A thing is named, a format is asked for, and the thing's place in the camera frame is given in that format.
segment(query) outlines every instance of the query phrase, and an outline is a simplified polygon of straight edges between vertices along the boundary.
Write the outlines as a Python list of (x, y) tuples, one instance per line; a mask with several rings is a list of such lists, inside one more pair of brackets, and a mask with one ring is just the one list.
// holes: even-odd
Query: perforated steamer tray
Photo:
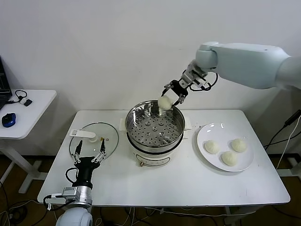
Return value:
[(164, 111), (159, 109), (157, 101), (136, 105), (126, 118), (126, 129), (131, 141), (150, 152), (166, 151), (166, 148), (177, 144), (184, 127), (184, 116), (179, 109), (173, 107)]

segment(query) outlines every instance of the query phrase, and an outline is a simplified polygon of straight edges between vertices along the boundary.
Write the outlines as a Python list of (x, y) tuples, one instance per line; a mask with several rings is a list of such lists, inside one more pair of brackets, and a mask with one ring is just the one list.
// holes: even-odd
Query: table leg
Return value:
[(5, 179), (8, 177), (10, 171), (14, 167), (14, 164), (15, 163), (13, 161), (10, 163), (10, 165), (8, 166), (8, 168), (6, 169), (6, 171), (4, 172), (4, 174), (2, 175), (2, 177), (0, 179), (1, 183), (4, 183)]
[(232, 225), (235, 224), (236, 221), (246, 217), (248, 214), (247, 213), (252, 213), (252, 212), (256, 212), (258, 209), (260, 209), (261, 207), (264, 206), (241, 206), (238, 208), (237, 211), (235, 211), (234, 213), (230, 213), (229, 209), (227, 209), (226, 207), (226, 212), (227, 214), (238, 214), (236, 216), (228, 216), (224, 219), (225, 224), (226, 225)]
[(47, 173), (41, 173), (38, 171), (38, 168), (41, 165), (42, 161), (35, 161), (35, 163), (31, 165), (14, 148), (7, 145), (4, 140), (1, 140), (1, 144), (4, 145), (4, 147), (1, 148), (1, 152), (5, 154), (11, 161), (17, 164), (20, 168), (22, 168), (25, 172), (28, 173), (27, 177), (25, 178), (23, 184), (19, 189), (19, 193), (26, 193), (33, 180), (46, 179)]
[(295, 158), (287, 158), (291, 163), (291, 169), (278, 169), (277, 173), (280, 177), (298, 177), (301, 180), (301, 162), (297, 162)]

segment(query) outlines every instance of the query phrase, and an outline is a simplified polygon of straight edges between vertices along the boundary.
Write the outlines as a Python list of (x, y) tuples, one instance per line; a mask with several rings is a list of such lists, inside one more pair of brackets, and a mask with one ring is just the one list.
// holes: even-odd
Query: cable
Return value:
[(215, 219), (213, 217), (209, 217), (215, 224), (215, 226), (218, 226), (217, 222), (215, 221)]
[(55, 216), (55, 221), (57, 221), (57, 217), (56, 217), (55, 211), (53, 211), (53, 214)]
[(68, 172), (69, 172), (70, 170), (76, 170), (76, 178), (77, 178), (77, 168), (76, 168), (76, 167), (71, 167), (71, 168), (67, 169), (67, 171), (66, 171), (66, 173), (65, 173), (65, 176), (66, 176), (67, 180), (69, 180), (71, 183), (74, 183), (74, 181), (72, 181), (72, 180), (68, 177)]
[[(151, 210), (158, 210), (158, 209), (151, 208), (151, 207), (146, 207), (146, 208), (147, 208), (147, 209), (151, 209)], [(162, 210), (162, 212), (164, 212), (164, 213), (178, 214), (178, 215), (195, 216), (195, 217), (198, 217), (198, 216), (205, 216), (205, 217), (221, 217), (221, 216), (242, 216), (242, 215), (249, 215), (249, 214), (255, 213), (256, 211), (254, 211), (254, 212), (249, 212), (249, 213), (241, 213), (241, 214), (220, 214), (220, 215), (174, 213), (174, 212), (169, 212), (169, 211), (164, 211), (164, 210)]]
[[(24, 204), (22, 205), (19, 205), (19, 206), (14, 206), (18, 203), (22, 203), (22, 202), (25, 202)], [(37, 202), (37, 200), (24, 200), (24, 201), (19, 201), (19, 202), (15, 202), (14, 204), (10, 205), (9, 207), (9, 212), (7, 211), (4, 211), (2, 213), (7, 213), (7, 215), (11, 215), (12, 214), (12, 218), (10, 218), (10, 223), (12, 224), (20, 224), (27, 216), (27, 208), (26, 207), (23, 207), (24, 205), (30, 203), (30, 202), (35, 202), (37, 204), (41, 204), (39, 202)], [(3, 225), (2, 224), (2, 220), (3, 220), (3, 216), (1, 217), (1, 220), (0, 220), (0, 226)]]
[(135, 217), (135, 207), (134, 207), (134, 211), (133, 211), (133, 220), (132, 220), (131, 226), (133, 226), (134, 217)]
[(128, 218), (131, 218), (131, 215), (130, 215), (131, 210), (132, 210), (132, 207), (130, 208), (129, 213), (127, 213), (126, 208), (125, 208), (125, 212), (127, 213), (127, 218), (126, 218), (125, 222), (124, 222), (123, 224), (121, 224), (121, 225), (119, 225), (119, 224), (114, 224), (114, 225), (118, 225), (118, 226), (123, 226), (123, 225), (125, 225), (126, 222), (127, 222), (127, 220), (128, 220)]
[(6, 211), (6, 220), (4, 221), (4, 226), (6, 224), (6, 222), (8, 221), (8, 226), (10, 226), (10, 221), (9, 221), (9, 214), (8, 212)]
[(41, 222), (41, 221), (45, 218), (45, 216), (47, 215), (47, 213), (48, 213), (48, 210), (46, 209), (46, 212), (45, 212), (44, 216), (43, 216), (40, 220), (38, 220), (36, 223), (34, 223), (32, 226), (35, 226), (35, 225), (37, 225), (39, 222)]
[(218, 74), (217, 73), (215, 73), (215, 75), (216, 75), (216, 78), (215, 78), (215, 81), (214, 81), (214, 83), (211, 85), (209, 82), (207, 83), (208, 84), (208, 87), (204, 87), (204, 86), (201, 86), (201, 88), (200, 89), (193, 89), (193, 88), (191, 88), (191, 86), (192, 86), (192, 84), (189, 86), (189, 89), (191, 90), (191, 91), (193, 91), (193, 92), (199, 92), (199, 91), (209, 91), (209, 90), (211, 90), (211, 88), (216, 84), (216, 82), (217, 82), (217, 80), (218, 80)]
[[(47, 195), (47, 196), (45, 196), (45, 197), (43, 198), (43, 204), (44, 204), (44, 206), (46, 207), (46, 209), (48, 208), (48, 205), (47, 205), (47, 203), (46, 203), (46, 199), (51, 199), (51, 198), (52, 198), (52, 197), (51, 197), (50, 194)], [(63, 207), (65, 207), (65, 206), (69, 205), (69, 204), (72, 203), (72, 202), (75, 202), (75, 200), (70, 200), (69, 202), (66, 202), (65, 204), (63, 204), (63, 205), (61, 205), (61, 206), (59, 206), (59, 207), (57, 207), (57, 208), (50, 209), (49, 211), (57, 211), (57, 210), (60, 210), (61, 208), (63, 208)]]
[(265, 145), (265, 150), (267, 150), (269, 148), (269, 146), (271, 145), (273, 139), (285, 128), (286, 126), (284, 125), (273, 137), (272, 139), (269, 141), (269, 144), (268, 145)]
[(69, 202), (66, 202), (65, 204), (63, 204), (63, 205), (61, 205), (61, 206), (59, 206), (59, 207), (57, 207), (57, 208), (50, 209), (49, 211), (57, 211), (57, 210), (60, 210), (61, 208), (63, 208), (63, 207), (65, 207), (65, 206), (69, 205), (69, 204), (72, 203), (72, 202), (75, 202), (75, 200), (70, 200)]
[(6, 199), (6, 205), (7, 205), (7, 207), (8, 207), (7, 211), (8, 211), (8, 210), (9, 210), (9, 204), (8, 204), (8, 195), (6, 194), (6, 191), (5, 191), (5, 189), (4, 189), (4, 186), (3, 186), (3, 184), (2, 184), (2, 182), (1, 182), (1, 181), (0, 181), (0, 184), (1, 184), (1, 186), (2, 186), (2, 189), (3, 189), (4, 195), (5, 195), (5, 199)]
[[(293, 136), (293, 137), (291, 137), (291, 139), (294, 139), (295, 137), (297, 137), (298, 135), (300, 135), (301, 134), (301, 131), (299, 132), (299, 133), (297, 133), (295, 136)], [(284, 140), (280, 140), (280, 141), (277, 141), (277, 142), (275, 142), (275, 143), (272, 143), (272, 144), (270, 144), (270, 146), (271, 145), (276, 145), (276, 144), (279, 144), (279, 143), (282, 143), (282, 142), (285, 142), (285, 141), (287, 141), (288, 139), (284, 139)]]
[(185, 208), (181, 208), (182, 210), (186, 210), (186, 211), (189, 211), (189, 210), (192, 210), (194, 207), (191, 207), (191, 208), (188, 208), (188, 209), (185, 209)]
[[(18, 95), (18, 92), (23, 92), (25, 94), (25, 96), (22, 96), (22, 95)], [(14, 103), (19, 103), (23, 98), (27, 97), (27, 92), (24, 91), (24, 90), (21, 90), (21, 89), (17, 89), (15, 91), (15, 95), (17, 96), (18, 98), (18, 101), (14, 101), (14, 100), (9, 100), (6, 102), (6, 104), (14, 104)]]
[(282, 213), (282, 214), (284, 214), (284, 215), (287, 215), (288, 217), (292, 217), (292, 218), (296, 218), (296, 219), (299, 219), (299, 220), (301, 220), (301, 218), (300, 217), (297, 217), (297, 216), (294, 216), (294, 215), (290, 215), (290, 214), (288, 214), (288, 213), (284, 213), (284, 212), (282, 212), (281, 210), (278, 210), (275, 206), (272, 206), (276, 211), (278, 211), (279, 213)]
[(148, 217), (151, 217), (151, 216), (155, 213), (155, 210), (154, 210), (151, 214), (148, 214), (147, 208), (145, 208), (145, 213), (146, 213), (146, 215), (147, 215)]
[(97, 218), (96, 221), (95, 221), (95, 226), (100, 226), (102, 224), (102, 222), (103, 222), (102, 218)]
[(297, 121), (297, 124), (296, 124), (295, 128), (293, 129), (293, 131), (291, 132), (290, 136), (288, 137), (286, 146), (285, 146), (285, 148), (284, 148), (284, 151), (283, 151), (283, 153), (282, 153), (282, 155), (281, 155), (281, 158), (280, 158), (280, 160), (279, 160), (279, 162), (278, 162), (278, 165), (277, 165), (276, 169), (278, 169), (278, 167), (279, 167), (279, 164), (280, 164), (280, 162), (281, 162), (281, 160), (282, 160), (282, 157), (283, 157), (283, 155), (284, 155), (284, 153), (285, 153), (285, 151), (286, 151), (286, 149), (287, 149), (288, 143), (290, 142), (291, 136), (292, 136), (292, 134), (295, 132), (295, 130), (296, 130), (298, 124), (299, 124), (300, 118), (301, 118), (301, 115), (300, 115), (299, 118), (298, 118), (298, 121)]
[[(7, 207), (8, 207), (8, 208), (7, 208), (7, 211), (5, 211), (7, 217), (6, 217), (6, 220), (4, 221), (4, 225), (6, 224), (7, 220), (8, 220), (8, 225), (10, 225), (9, 214), (8, 214), (8, 213), (9, 213), (8, 195), (6, 194), (5, 188), (4, 188), (3, 183), (2, 183), (1, 181), (0, 181), (0, 184), (1, 184), (1, 186), (2, 186), (4, 195), (5, 195), (5, 199), (6, 199), (6, 205), (7, 205)], [(0, 225), (2, 225), (3, 216), (4, 216), (4, 215), (2, 215), (2, 217), (1, 217)]]

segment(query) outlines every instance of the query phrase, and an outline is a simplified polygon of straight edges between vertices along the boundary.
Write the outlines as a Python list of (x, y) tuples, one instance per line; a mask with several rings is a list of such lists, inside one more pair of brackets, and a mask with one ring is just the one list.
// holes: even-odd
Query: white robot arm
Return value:
[(174, 105), (181, 104), (188, 95), (187, 88), (202, 87), (208, 72), (254, 89), (301, 89), (300, 56), (289, 56), (276, 46), (207, 42), (197, 50), (181, 79), (167, 84), (162, 95), (172, 89), (179, 96)]

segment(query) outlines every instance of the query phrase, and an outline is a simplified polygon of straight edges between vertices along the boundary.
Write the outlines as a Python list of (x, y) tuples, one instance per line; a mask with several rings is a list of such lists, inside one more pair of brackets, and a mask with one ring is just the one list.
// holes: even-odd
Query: blue mouse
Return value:
[(6, 128), (13, 126), (16, 123), (16, 114), (8, 113), (2, 117), (2, 125)]

